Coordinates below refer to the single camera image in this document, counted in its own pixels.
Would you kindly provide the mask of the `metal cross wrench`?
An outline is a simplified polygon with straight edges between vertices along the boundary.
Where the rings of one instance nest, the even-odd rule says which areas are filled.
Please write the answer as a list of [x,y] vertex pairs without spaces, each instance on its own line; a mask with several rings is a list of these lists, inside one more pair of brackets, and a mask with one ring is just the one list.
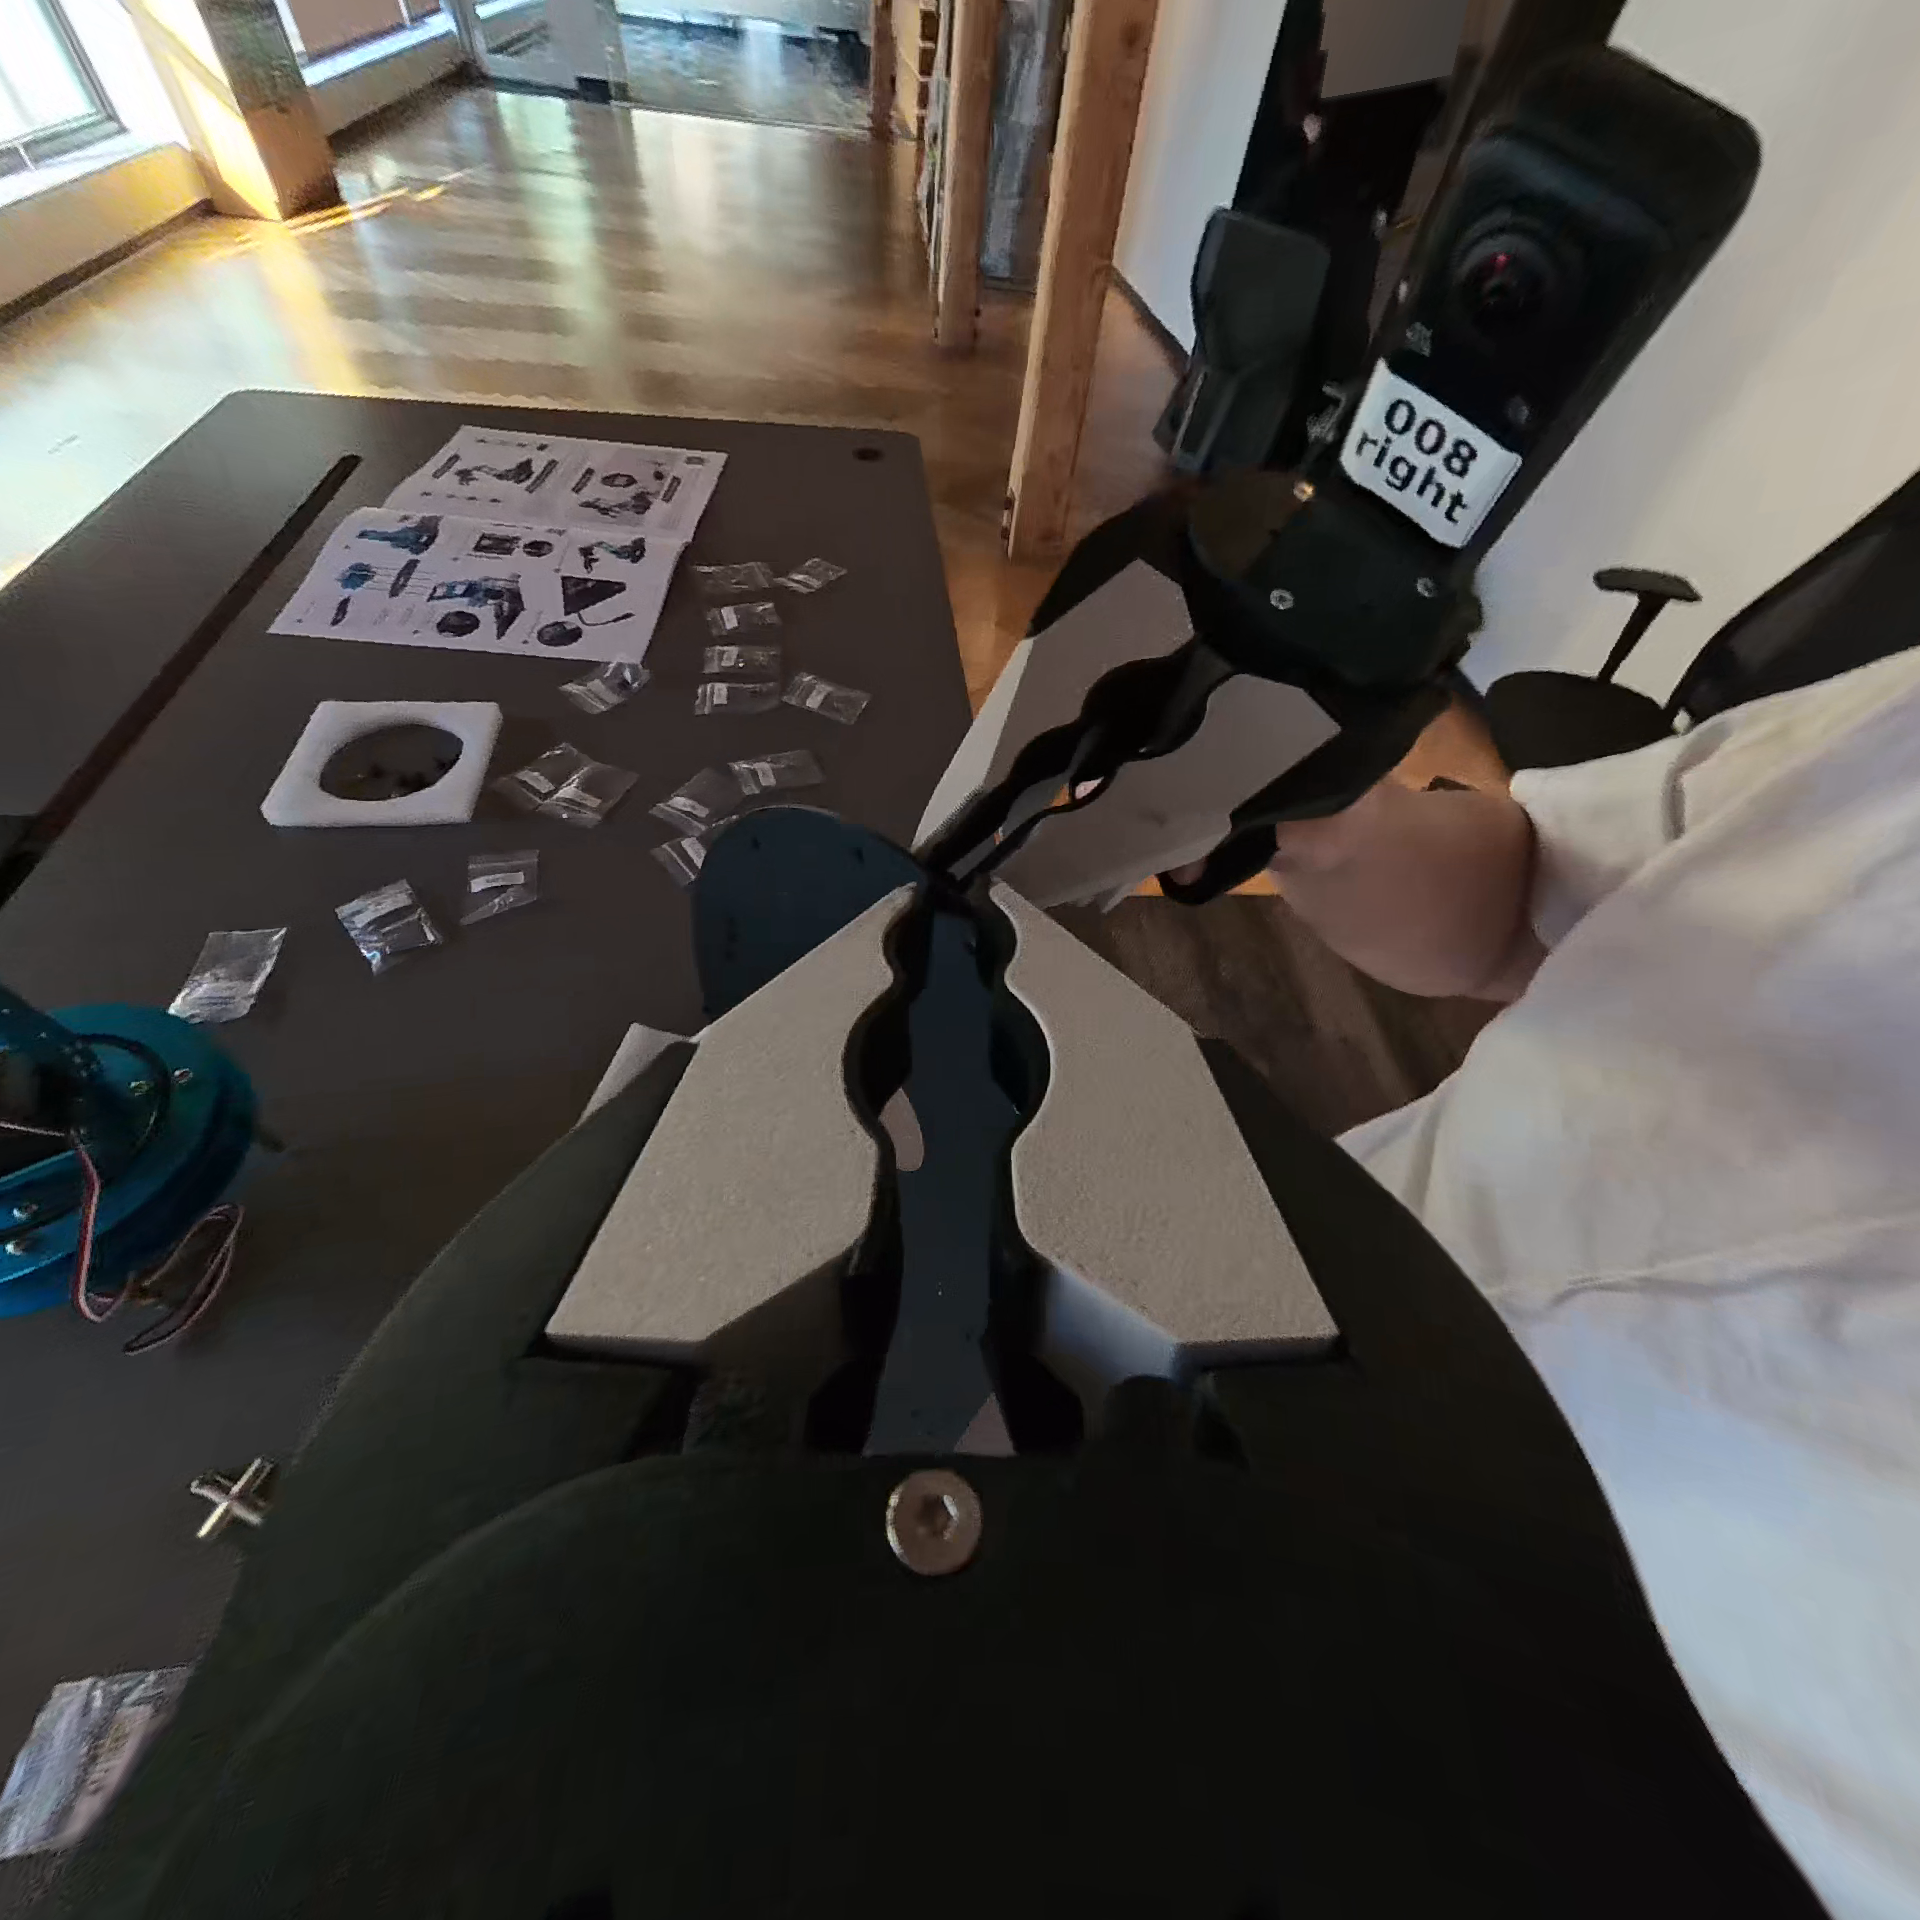
[[279,1485],[279,1462],[257,1457],[234,1475],[209,1473],[187,1485],[187,1494],[203,1504],[197,1542],[211,1543],[230,1530],[259,1530],[272,1512]]

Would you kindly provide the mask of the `person's right hand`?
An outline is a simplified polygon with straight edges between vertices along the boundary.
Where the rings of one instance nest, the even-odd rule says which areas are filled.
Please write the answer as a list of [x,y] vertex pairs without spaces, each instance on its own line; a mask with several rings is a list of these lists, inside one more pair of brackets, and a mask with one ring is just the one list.
[[1383,781],[1275,830],[1269,872],[1309,931],[1386,987],[1517,1002],[1546,961],[1531,926],[1539,839],[1504,792]]

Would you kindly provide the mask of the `clear plastic parts bag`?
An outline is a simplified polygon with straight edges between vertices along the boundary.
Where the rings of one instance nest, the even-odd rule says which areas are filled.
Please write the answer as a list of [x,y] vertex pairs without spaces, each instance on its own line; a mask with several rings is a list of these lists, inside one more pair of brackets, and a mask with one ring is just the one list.
[[2,1859],[74,1848],[171,1719],[192,1672],[182,1664],[57,1685],[2,1790]]

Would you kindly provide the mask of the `black round metal plate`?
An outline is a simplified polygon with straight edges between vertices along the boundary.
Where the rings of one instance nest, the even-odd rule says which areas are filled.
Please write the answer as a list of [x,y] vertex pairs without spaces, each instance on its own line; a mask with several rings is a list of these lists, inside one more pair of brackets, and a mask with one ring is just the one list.
[[861,1363],[824,1393],[822,1427],[850,1434],[865,1411],[866,1451],[959,1454],[995,1402],[1015,1451],[1065,1454],[1089,1421],[1031,1350],[1040,1269],[1015,1233],[1010,1158],[1045,1071],[1003,991],[1003,920],[869,829],[816,808],[750,811],[712,839],[691,888],[705,1014],[731,1014],[898,888],[893,986],[848,1032],[848,1089],[866,1119],[904,1094],[925,1158],[905,1171],[893,1149],[866,1269],[880,1298],[845,1293]]

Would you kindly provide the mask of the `large window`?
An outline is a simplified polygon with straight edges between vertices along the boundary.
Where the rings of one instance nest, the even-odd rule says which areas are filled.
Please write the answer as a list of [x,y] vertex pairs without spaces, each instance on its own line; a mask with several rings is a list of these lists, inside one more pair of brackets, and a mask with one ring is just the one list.
[[125,134],[61,6],[2,3],[2,182]]

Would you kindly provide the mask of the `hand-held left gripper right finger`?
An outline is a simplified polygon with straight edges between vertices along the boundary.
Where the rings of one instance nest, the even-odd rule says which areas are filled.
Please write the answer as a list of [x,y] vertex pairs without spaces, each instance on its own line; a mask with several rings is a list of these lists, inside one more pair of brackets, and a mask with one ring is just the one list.
[[1045,1090],[1013,1146],[1045,1366],[1322,1361],[1338,1325],[1195,1034],[998,882]]

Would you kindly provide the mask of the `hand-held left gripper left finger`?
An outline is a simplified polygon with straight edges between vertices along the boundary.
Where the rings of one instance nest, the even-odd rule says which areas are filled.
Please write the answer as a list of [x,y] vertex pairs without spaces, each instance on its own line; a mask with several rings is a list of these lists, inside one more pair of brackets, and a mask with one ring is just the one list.
[[544,1337],[705,1370],[838,1370],[842,1280],[869,1237],[880,1143],[848,1046],[897,987],[902,885],[712,1023]]

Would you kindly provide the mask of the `wooden post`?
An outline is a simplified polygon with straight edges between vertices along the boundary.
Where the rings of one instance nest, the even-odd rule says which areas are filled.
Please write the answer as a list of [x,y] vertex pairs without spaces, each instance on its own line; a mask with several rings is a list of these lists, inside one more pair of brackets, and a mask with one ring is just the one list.
[[970,354],[978,322],[978,255],[990,194],[1000,3],[957,3],[949,21],[933,344]]
[[1069,33],[1040,282],[1002,518],[1010,562],[1063,550],[1157,3],[1080,3]]

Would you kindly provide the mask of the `white square foam frame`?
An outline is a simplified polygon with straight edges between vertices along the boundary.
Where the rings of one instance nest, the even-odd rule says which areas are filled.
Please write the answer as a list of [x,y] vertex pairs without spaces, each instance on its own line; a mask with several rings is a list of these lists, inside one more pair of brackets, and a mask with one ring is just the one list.
[[496,704],[322,702],[261,816],[282,830],[465,826],[501,720]]

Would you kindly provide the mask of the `dark desk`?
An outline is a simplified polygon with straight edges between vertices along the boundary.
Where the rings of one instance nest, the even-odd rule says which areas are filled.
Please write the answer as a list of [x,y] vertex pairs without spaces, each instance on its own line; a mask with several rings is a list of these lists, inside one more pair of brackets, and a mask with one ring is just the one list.
[[[830,560],[787,655],[872,694],[854,727],[694,714],[705,599],[669,594],[650,689],[599,718],[553,650],[477,657],[272,637],[345,518],[461,425],[728,455],[695,562]],[[285,929],[215,1032],[282,1153],[254,1165],[223,1298],[179,1341],[70,1306],[5,1321],[5,1765],[62,1683],[190,1664],[250,1543],[199,1543],[209,1475],[286,1473],[421,1267],[582,1115],[633,1024],[702,1019],[689,896],[653,816],[706,767],[809,749],[822,802],[909,837],[970,722],[931,445],[878,425],[542,414],[241,391],[5,591],[5,983],[46,1010],[165,1007],[213,931]],[[472,823],[291,830],[259,805],[325,702],[483,702],[496,767],[577,744],[633,771],[610,823],[486,793]]]

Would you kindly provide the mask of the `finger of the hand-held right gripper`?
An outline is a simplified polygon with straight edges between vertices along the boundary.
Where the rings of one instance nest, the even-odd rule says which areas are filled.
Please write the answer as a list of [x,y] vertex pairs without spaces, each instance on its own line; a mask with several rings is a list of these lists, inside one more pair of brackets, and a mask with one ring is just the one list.
[[1184,593],[1170,576],[1133,562],[1017,645],[973,729],[935,785],[912,853],[931,874],[1161,874],[1203,855],[1203,821],[1168,811],[1151,775],[1174,760],[1134,767],[1107,795],[1039,826],[995,865],[992,853],[1026,821],[1097,781],[1077,765],[1093,689],[1123,669],[1176,659],[1193,641]]
[[[1153,795],[1163,795],[1168,811],[1203,821],[1203,855],[1216,848],[1230,833],[1233,809],[1250,801],[1312,752],[1338,737],[1338,722],[1304,691],[1273,682],[1230,677],[1225,689],[1211,694],[1203,709],[1199,729],[1186,744],[1155,760],[1136,760],[1111,778],[1080,785],[1073,795],[1062,795],[1057,808],[1029,818],[1051,826],[1069,811],[1081,809],[1107,795],[1118,778],[1134,767],[1174,762],[1163,774],[1151,775]],[[1166,874],[998,874],[1019,898],[1037,907],[1103,905],[1111,907],[1134,895],[1151,875]]]

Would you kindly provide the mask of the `grey office chair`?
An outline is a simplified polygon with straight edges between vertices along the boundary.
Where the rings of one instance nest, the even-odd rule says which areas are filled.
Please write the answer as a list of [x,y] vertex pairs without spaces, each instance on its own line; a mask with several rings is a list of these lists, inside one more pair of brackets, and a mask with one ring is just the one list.
[[1329,246],[1214,209],[1191,267],[1193,346],[1155,438],[1177,473],[1266,464],[1304,378]]

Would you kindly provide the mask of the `scattered small screw bags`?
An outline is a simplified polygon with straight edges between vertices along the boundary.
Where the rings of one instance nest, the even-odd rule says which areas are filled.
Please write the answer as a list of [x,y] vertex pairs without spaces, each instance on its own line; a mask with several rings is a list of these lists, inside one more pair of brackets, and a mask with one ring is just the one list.
[[[698,714],[713,714],[725,704],[749,709],[753,689],[737,673],[749,669],[754,655],[753,648],[729,650],[728,645],[709,653],[709,682],[699,687]],[[609,714],[630,702],[646,683],[642,665],[610,663],[568,683],[563,694],[586,714]],[[787,689],[774,683],[774,707],[782,704],[850,722],[865,714],[866,696],[858,689],[834,689],[819,679],[793,677]],[[528,767],[493,783],[493,789],[504,801],[542,818],[592,829],[610,816],[635,783],[639,778],[632,771],[560,744]],[[664,848],[669,870],[694,878],[705,859],[705,839],[721,826],[731,823],[744,809],[771,802],[776,795],[806,793],[824,783],[825,771],[819,757],[808,750],[737,760],[723,768],[702,771],[656,808],[656,818],[664,826],[683,829],[681,837]],[[535,898],[535,853],[505,855],[504,865],[496,859],[493,867],[477,859],[470,867],[465,923],[496,920],[501,913]],[[391,969],[408,954],[432,952],[442,944],[442,936],[409,881],[397,881],[337,907],[337,921],[375,975]],[[245,1018],[272,976],[285,942],[286,929],[213,931],[187,982],[168,1007],[168,1015],[190,1024],[226,1024]]]

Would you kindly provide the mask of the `printed instruction sheet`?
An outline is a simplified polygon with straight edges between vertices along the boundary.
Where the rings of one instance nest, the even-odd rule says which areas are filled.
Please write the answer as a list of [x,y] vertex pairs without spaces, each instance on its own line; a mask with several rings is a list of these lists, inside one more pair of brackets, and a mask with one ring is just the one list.
[[272,633],[642,663],[728,461],[462,425],[344,518]]

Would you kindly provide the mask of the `black office chair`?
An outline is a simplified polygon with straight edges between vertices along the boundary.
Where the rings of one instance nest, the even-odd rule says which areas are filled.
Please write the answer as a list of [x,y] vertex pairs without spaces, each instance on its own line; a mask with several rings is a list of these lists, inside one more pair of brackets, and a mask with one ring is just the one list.
[[1699,591],[1670,573],[1605,567],[1600,593],[1635,609],[1593,677],[1525,671],[1480,696],[1496,750],[1513,774],[1551,771],[1641,750],[1730,709],[1810,689],[1911,653],[1918,643],[1918,479],[1730,618],[1665,702],[1617,682],[1670,609]]

